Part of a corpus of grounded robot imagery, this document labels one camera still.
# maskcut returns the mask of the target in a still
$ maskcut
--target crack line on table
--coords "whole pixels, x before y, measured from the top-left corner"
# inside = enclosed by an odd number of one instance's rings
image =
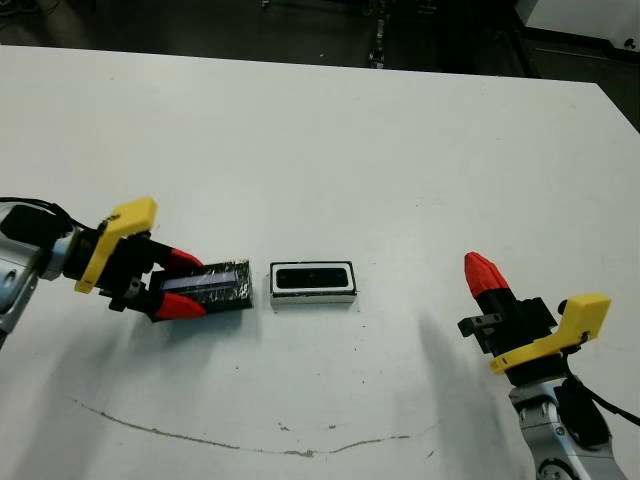
[[[284,450],[284,451],[277,451],[277,450],[266,450],[263,448],[243,448],[240,447],[239,445],[230,445],[228,443],[222,443],[222,442],[215,442],[213,440],[207,440],[204,438],[198,438],[198,437],[191,437],[189,435],[182,435],[179,433],[172,433],[172,432],[165,432],[163,430],[158,430],[157,428],[149,428],[149,427],[145,427],[143,425],[138,425],[136,423],[131,423],[131,422],[127,422],[126,420],[122,420],[120,418],[114,417],[113,415],[109,415],[108,413],[104,412],[104,411],[100,411],[97,410],[93,407],[90,407],[89,405],[86,405],[84,403],[82,403],[79,400],[76,399],[71,399],[73,400],[73,402],[78,405],[79,407],[95,414],[98,415],[102,418],[104,418],[105,420],[109,420],[110,422],[114,422],[117,423],[118,425],[122,425],[123,427],[129,427],[129,428],[133,428],[134,430],[139,430],[141,432],[146,432],[146,433],[151,433],[153,435],[160,435],[162,437],[168,437],[168,438],[175,438],[177,440],[185,440],[188,442],[194,442],[194,443],[200,443],[200,444],[204,444],[204,445],[209,445],[212,447],[219,447],[219,448],[226,448],[229,450],[239,450],[239,451],[244,451],[244,452],[251,452],[251,453],[266,453],[266,454],[270,454],[270,455],[295,455],[298,457],[303,457],[303,458],[313,458],[316,455],[334,455],[337,453],[341,453],[344,452],[345,450],[349,450],[351,448],[356,448],[356,447],[361,447],[364,445],[371,445],[374,443],[382,443],[382,442],[388,442],[388,441],[393,441],[393,440],[408,440],[411,438],[415,438],[415,437],[420,437],[422,435],[424,435],[425,433],[427,433],[429,430],[435,428],[437,426],[437,423],[434,425],[431,425],[430,427],[428,427],[427,429],[425,429],[423,432],[421,432],[418,435],[391,435],[389,437],[383,437],[383,438],[372,438],[370,440],[361,440],[359,442],[354,442],[354,443],[350,443],[349,445],[345,445],[344,447],[340,447],[340,448],[336,448],[335,450],[326,450],[326,451],[322,451],[322,450]]]

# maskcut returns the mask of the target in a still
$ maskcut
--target dark floor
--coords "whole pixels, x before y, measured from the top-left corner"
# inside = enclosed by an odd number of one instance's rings
[[[98,0],[95,11],[90,0],[38,1],[41,13],[0,18],[0,43],[368,67],[377,28],[376,12],[363,15],[358,0],[272,0],[265,9],[258,0]],[[408,1],[391,9],[384,67],[442,71],[434,17],[400,8]],[[532,38],[519,56],[513,31],[492,11],[475,23],[465,47],[473,73],[597,82],[640,131],[638,63]]]

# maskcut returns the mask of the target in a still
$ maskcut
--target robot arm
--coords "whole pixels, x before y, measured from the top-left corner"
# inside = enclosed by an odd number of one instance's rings
[[[194,300],[150,290],[142,276],[154,264],[174,271],[201,266],[195,257],[154,242],[149,230],[156,204],[144,197],[117,207],[97,229],[73,220],[54,204],[0,198],[0,346],[13,330],[38,279],[76,280],[111,298],[109,308],[146,313],[152,321],[206,314]]]
[[[613,406],[584,387],[567,364],[567,355],[598,336],[610,300],[589,294],[563,302],[562,322],[552,334],[556,322],[542,299],[517,300],[493,263],[469,253],[465,274],[484,315],[465,318],[458,327],[465,337],[475,335],[482,351],[495,357],[494,372],[505,373],[514,386],[509,398],[531,450],[536,478],[625,479],[594,399],[605,408]],[[638,421],[619,409],[613,411]]]

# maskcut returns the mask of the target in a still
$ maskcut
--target table surface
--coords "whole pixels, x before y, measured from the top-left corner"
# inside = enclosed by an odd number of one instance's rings
[[[520,297],[613,298],[573,359],[640,410],[640,136],[595,85],[0,47],[3,195],[248,258],[255,307],[152,325],[41,281],[0,352],[0,478],[531,479],[463,255]],[[273,261],[351,260],[350,307],[268,298]],[[640,476],[636,427],[605,414]]]

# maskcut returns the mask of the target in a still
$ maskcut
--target red fingertip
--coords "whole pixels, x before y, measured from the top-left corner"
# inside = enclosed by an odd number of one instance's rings
[[[165,270],[176,270],[179,268],[201,267],[202,262],[187,252],[172,248],[169,258],[162,266]]]
[[[159,320],[171,320],[202,317],[206,314],[204,307],[195,300],[175,293],[165,293],[162,305],[154,316]]]
[[[474,298],[486,290],[509,288],[498,267],[479,253],[469,252],[464,256],[464,273]]]

